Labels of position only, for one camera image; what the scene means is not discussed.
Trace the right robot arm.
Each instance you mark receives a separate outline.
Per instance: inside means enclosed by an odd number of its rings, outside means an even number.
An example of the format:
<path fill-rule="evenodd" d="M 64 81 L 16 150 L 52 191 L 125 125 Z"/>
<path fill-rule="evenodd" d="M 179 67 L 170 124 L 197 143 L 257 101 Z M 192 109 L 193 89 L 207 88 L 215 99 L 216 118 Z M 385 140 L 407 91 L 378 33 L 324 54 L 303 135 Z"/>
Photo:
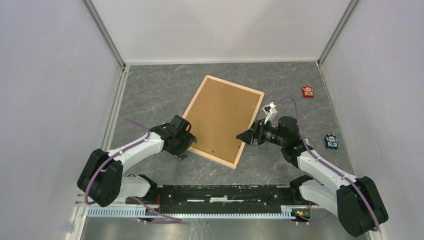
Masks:
<path fill-rule="evenodd" d="M 295 204 L 311 201 L 336 216 L 353 237 L 373 231 L 389 220 L 389 214 L 375 182 L 356 177 L 322 158 L 301 137 L 296 118 L 283 116 L 273 127 L 264 119 L 255 120 L 236 139 L 252 145 L 265 142 L 281 148 L 284 159 L 307 174 L 292 181 L 289 199 Z"/>

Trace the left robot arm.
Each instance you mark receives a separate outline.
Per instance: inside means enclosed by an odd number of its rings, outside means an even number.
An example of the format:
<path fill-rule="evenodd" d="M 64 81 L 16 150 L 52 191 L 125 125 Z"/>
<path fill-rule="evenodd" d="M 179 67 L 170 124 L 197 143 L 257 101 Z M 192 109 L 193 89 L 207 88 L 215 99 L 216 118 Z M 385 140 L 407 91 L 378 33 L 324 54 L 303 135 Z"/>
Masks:
<path fill-rule="evenodd" d="M 142 137 L 112 150 L 95 149 L 77 180 L 84 192 L 86 205 L 107 207 L 116 199 L 139 197 L 145 204 L 157 198 L 156 183 L 146 176 L 125 176 L 124 173 L 142 160 L 167 152 L 179 160 L 187 157 L 186 151 L 196 142 L 192 125 L 179 115 L 170 122 L 147 128 Z"/>

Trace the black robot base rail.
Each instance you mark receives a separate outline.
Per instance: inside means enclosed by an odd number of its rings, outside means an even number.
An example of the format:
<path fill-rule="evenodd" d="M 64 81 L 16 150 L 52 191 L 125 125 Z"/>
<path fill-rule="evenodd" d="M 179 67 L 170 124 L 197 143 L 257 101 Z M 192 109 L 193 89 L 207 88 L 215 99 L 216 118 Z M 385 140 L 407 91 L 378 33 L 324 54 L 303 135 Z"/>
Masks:
<path fill-rule="evenodd" d="M 287 219 L 311 223 L 318 205 L 288 185 L 154 185 L 141 197 L 120 197 L 109 206 L 88 207 L 88 217 L 170 219 Z"/>

